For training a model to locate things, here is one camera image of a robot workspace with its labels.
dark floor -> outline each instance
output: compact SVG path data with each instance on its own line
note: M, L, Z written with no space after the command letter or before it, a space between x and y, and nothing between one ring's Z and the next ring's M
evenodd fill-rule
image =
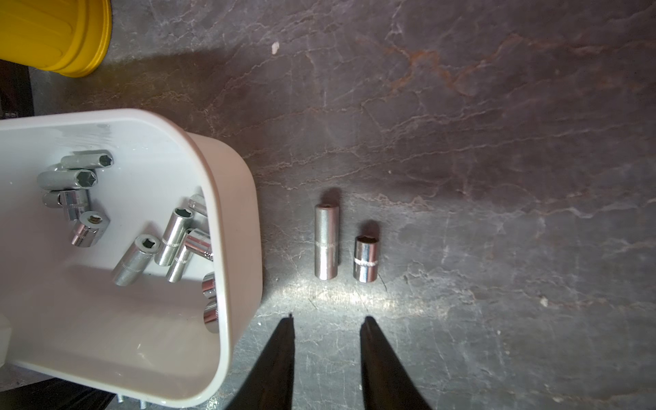
M258 187L264 300L199 409L290 312L297 409L363 407L367 314L435 409L656 405L656 3L112 3L95 73L32 71L37 114L151 110L235 148ZM331 189L342 264L322 283ZM368 220L382 262L360 285Z

white plastic bin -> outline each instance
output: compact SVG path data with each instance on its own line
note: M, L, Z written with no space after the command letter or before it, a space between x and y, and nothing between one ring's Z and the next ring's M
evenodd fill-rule
M150 112L108 110L0 121L0 312L7 362L170 407L209 399L262 296L255 184L224 143L185 133ZM37 175L64 155L109 150L92 208L111 220L91 248L46 208ZM181 282L153 262L134 285L111 270L141 233L160 236L174 207L202 193L215 259L195 256ZM219 334L203 324L201 280L216 273Z

deep socket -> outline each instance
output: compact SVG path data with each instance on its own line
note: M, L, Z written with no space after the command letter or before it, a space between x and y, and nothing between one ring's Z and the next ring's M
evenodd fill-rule
M185 231L194 220L194 212L189 208L176 208L171 213L169 224L162 235L162 245L155 254L155 263L160 266L169 266L182 243Z
M186 236L192 230L193 229L191 228L186 230L185 238L183 238L182 240L182 245L178 247L178 252L175 254L175 257L173 258L173 263L171 264L171 266L169 266L169 271L167 272L166 280L171 283L179 282L180 279L182 279L184 270L187 268L187 262L189 262L189 260L193 255L191 250L186 246L184 246Z
M203 289L203 296L206 298L212 299L216 297L216 278L214 272L205 275L201 288Z
M183 245L189 248L191 252L205 259L214 260L212 242L207 232L201 231L198 228L192 230L184 238Z
M216 298L212 298L203 312L205 327L212 333L218 333L218 304Z
M144 273L160 246L161 242L153 235L137 236L112 271L114 283L118 286L132 285Z
M337 276L339 250L339 207L328 204L314 208L314 275L321 280Z
M188 201L189 208L195 210L203 216L207 216L207 206L205 204L205 198L202 195L194 194L189 197Z
M87 190L98 182L96 173L88 169L45 171L37 176L37 184L44 190Z
M101 152L99 154L76 154L63 157L60 164L66 169L109 168L114 164L114 158L108 152Z

chrome socket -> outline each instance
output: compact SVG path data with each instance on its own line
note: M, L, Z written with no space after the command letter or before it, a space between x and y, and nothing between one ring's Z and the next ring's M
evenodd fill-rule
M203 216L207 216L207 206L205 204L205 198L202 195L194 194L189 197L188 201L189 208L195 210Z
M218 304L216 298L209 301L203 312L205 327L211 333L218 333Z
M80 215L79 220L75 221L71 232L71 244L80 248L93 246L109 225L110 220L102 213L87 211Z
M214 272L205 275L201 288L203 289L203 296L206 298L212 299L216 297L216 278Z
M202 256L208 260L214 260L214 253L212 252L212 242L210 241L209 234L196 228L187 234L184 238L184 246L197 255Z
M339 251L339 207L328 204L314 208L314 275L321 280L337 276Z
M178 252L175 254L173 263L166 275L169 282L180 281L187 269L187 262L193 254L200 255L208 260L214 260L209 235L198 228L187 229L182 245L178 248Z
M67 155L62 158L60 164L66 169L109 168L114 164L114 158L109 152Z
M112 270L114 283L118 286L132 285L144 273L160 246L161 242L153 235L137 236Z
M192 230L191 228L186 230L185 238ZM193 255L191 250L184 246L184 239L182 242L183 245L178 247L178 252L175 254L173 263L169 266L169 271L166 275L166 280L171 283L179 282L182 279L182 275L187 268L187 262L189 262Z
M66 220L78 220L80 215L91 210L87 190L59 191L59 202L64 208Z
M373 282L378 277L378 240L358 236L353 252L353 277L362 283Z
M194 212L189 208L176 208L171 213L169 224L164 230L161 247L155 254L155 263L160 266L169 266L182 243L185 231L194 220Z
M47 191L87 190L97 182L96 173L88 169L45 171L37 176L37 184Z

